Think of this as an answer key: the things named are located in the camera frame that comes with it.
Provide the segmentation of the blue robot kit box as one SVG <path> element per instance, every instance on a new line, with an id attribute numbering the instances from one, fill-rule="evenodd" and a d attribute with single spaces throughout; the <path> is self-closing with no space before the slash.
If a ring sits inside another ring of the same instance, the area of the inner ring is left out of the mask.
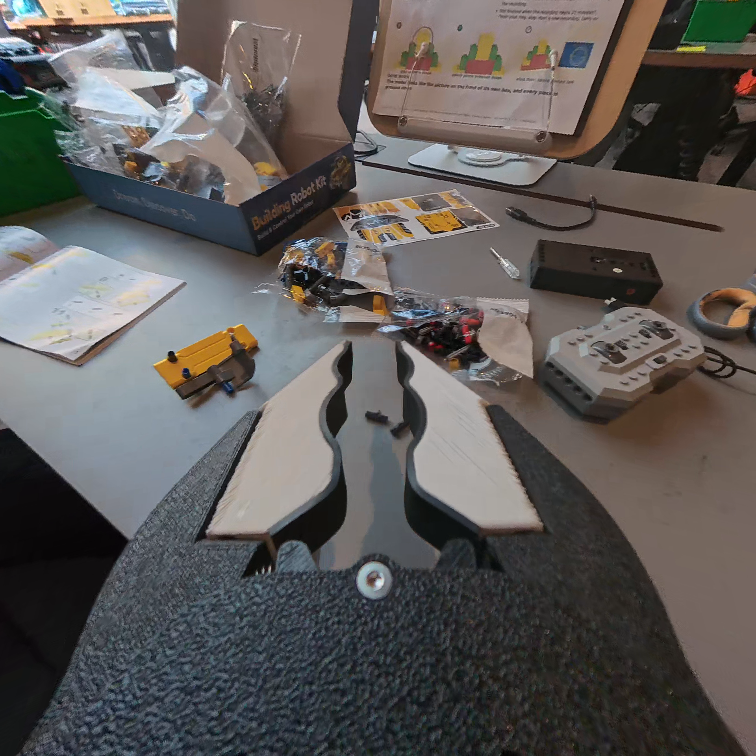
<path id="1" fill-rule="evenodd" d="M 261 256 L 357 184 L 353 140 L 379 10 L 378 1 L 178 3 L 176 62 L 214 81 L 234 21 L 301 35 L 280 141 L 289 177 L 240 206 L 63 164 L 99 207 Z"/>

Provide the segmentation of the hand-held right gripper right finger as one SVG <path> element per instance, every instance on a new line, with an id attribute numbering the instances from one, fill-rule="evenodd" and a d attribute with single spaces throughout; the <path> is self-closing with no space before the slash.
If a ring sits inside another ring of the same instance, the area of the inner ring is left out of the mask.
<path id="1" fill-rule="evenodd" d="M 544 525 L 498 432 L 490 405 L 407 343 L 395 359 L 412 440 L 404 511 L 411 528 L 442 550 L 464 539 L 542 534 Z"/>

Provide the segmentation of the printed instruction sheet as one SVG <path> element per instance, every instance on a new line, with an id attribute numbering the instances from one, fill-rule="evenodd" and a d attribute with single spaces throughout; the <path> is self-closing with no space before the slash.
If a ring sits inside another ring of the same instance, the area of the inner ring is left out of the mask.
<path id="1" fill-rule="evenodd" d="M 573 135 L 631 2 L 391 2 L 373 112 Z"/>

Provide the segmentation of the wooden display board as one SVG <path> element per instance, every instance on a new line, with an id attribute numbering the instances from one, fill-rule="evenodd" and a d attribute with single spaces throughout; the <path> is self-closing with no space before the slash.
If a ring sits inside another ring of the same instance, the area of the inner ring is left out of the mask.
<path id="1" fill-rule="evenodd" d="M 561 135 L 551 132 L 547 127 L 527 131 L 521 128 L 477 126 L 429 118 L 377 116 L 373 112 L 373 104 L 376 95 L 376 80 L 383 58 L 383 44 L 380 37 L 385 28 L 391 1 L 380 2 L 367 96 L 369 117 L 383 135 L 403 139 L 554 159 L 581 156 L 608 136 L 617 123 L 665 6 L 663 1 L 621 2 L 631 2 L 628 14 L 616 37 L 613 51 L 604 59 L 606 69 L 600 85 L 594 90 L 595 98 L 584 111 L 585 120 L 578 133 Z"/>

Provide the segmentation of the yellow grey brick assembly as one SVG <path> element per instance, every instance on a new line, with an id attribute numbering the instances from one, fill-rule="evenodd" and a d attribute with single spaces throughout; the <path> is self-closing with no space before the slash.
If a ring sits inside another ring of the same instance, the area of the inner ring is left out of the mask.
<path id="1" fill-rule="evenodd" d="M 254 377 L 258 349 L 258 339 L 239 324 L 168 351 L 154 369 L 182 401 L 210 390 L 233 396 Z"/>

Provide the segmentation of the grey hub brick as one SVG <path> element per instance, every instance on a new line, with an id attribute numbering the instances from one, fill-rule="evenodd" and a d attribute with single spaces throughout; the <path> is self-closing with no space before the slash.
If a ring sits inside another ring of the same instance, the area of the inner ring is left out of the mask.
<path id="1" fill-rule="evenodd" d="M 608 423 L 705 362 L 701 339 L 649 308 L 626 306 L 554 336 L 537 381 L 582 420 Z"/>

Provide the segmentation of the person's black trousers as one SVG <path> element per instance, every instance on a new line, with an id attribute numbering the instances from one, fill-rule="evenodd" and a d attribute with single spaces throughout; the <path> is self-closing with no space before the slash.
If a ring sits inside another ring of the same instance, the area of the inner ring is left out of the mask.
<path id="1" fill-rule="evenodd" d="M 1 432 L 1 753 L 61 682 L 128 539 L 11 430 Z"/>

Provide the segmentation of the instruction booklet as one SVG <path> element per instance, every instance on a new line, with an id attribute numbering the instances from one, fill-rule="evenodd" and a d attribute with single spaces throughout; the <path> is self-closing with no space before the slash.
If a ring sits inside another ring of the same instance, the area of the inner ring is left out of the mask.
<path id="1" fill-rule="evenodd" d="M 1 228 L 1 339 L 80 366 L 185 286 L 22 226 Z"/>

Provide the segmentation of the bag of yellow bricks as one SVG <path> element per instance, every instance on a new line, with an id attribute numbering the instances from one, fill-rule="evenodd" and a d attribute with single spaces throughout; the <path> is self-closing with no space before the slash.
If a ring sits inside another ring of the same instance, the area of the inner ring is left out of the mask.
<path id="1" fill-rule="evenodd" d="M 324 320 L 381 324 L 389 319 L 394 290 L 382 251 L 365 241 L 311 237 L 283 247 L 273 282 L 253 294 L 279 294 Z"/>

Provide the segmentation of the clear bag of black parts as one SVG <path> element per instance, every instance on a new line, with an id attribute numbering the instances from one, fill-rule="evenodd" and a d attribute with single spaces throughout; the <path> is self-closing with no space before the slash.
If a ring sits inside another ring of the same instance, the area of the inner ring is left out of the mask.
<path id="1" fill-rule="evenodd" d="M 236 20 L 224 46 L 222 87 L 244 105 L 275 150 L 301 38 L 292 30 Z"/>

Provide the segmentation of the black battery box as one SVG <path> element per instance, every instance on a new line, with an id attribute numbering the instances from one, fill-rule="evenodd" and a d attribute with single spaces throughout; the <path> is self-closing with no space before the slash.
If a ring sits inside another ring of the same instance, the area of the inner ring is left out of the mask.
<path id="1" fill-rule="evenodd" d="M 552 240 L 537 242 L 527 283 L 532 289 L 641 306 L 663 287 L 646 252 Z"/>

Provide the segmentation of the yellow grey sticker sheet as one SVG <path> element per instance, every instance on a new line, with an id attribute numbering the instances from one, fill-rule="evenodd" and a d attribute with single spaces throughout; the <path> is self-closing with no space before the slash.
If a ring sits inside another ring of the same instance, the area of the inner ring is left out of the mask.
<path id="1" fill-rule="evenodd" d="M 499 228 L 458 190 L 334 209 L 349 239 L 381 248 Z"/>

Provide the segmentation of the grey desk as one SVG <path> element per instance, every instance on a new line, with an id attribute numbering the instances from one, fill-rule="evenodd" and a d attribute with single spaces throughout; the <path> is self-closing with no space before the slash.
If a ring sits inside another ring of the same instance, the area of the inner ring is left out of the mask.
<path id="1" fill-rule="evenodd" d="M 652 254 L 664 285 L 657 312 L 686 323 L 711 289 L 754 272 L 754 191 L 559 163 L 527 191 L 407 172 L 411 142 L 358 164 L 344 203 L 454 187 L 499 228 L 387 250 L 392 283 L 441 296 L 528 298 L 537 360 L 550 338 L 597 323 L 597 300 L 531 291 L 510 279 L 494 247 L 526 273 L 539 238 L 562 237 Z M 334 568 L 381 551 L 407 566 L 432 551 L 406 524 L 406 439 L 391 441 L 366 409 L 396 417 L 402 390 L 394 345 L 365 326 L 325 324 L 279 294 L 280 248 L 262 257 L 219 246 L 85 200 L 9 220 L 59 246 L 78 245 L 186 285 L 82 367 L 2 344 L 2 419 L 122 534 L 131 537 L 193 463 L 335 343 L 350 339 L 354 377 L 339 433 L 348 486 L 343 529 L 321 556 Z M 256 372 L 235 395 L 182 401 L 154 364 L 230 326 L 259 341 Z M 754 376 L 691 376 L 607 425 L 581 421 L 533 381 L 472 388 L 504 407 L 584 483 L 622 529 L 661 594 L 688 661 L 754 754 Z"/>

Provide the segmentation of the grey yellow scissors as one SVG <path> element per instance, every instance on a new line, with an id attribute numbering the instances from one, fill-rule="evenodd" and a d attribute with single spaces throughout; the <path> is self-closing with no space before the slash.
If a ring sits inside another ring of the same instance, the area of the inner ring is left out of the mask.
<path id="1" fill-rule="evenodd" d="M 697 298 L 686 311 L 701 334 L 720 342 L 755 343 L 755 292 L 747 287 L 715 289 Z"/>

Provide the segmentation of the bag of black red pins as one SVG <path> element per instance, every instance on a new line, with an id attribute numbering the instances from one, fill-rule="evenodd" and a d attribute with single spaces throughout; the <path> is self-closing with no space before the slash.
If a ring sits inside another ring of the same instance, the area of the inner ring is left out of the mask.
<path id="1" fill-rule="evenodd" d="M 459 380 L 500 385 L 534 376 L 529 313 L 526 298 L 396 289 L 378 330 L 417 348 Z"/>

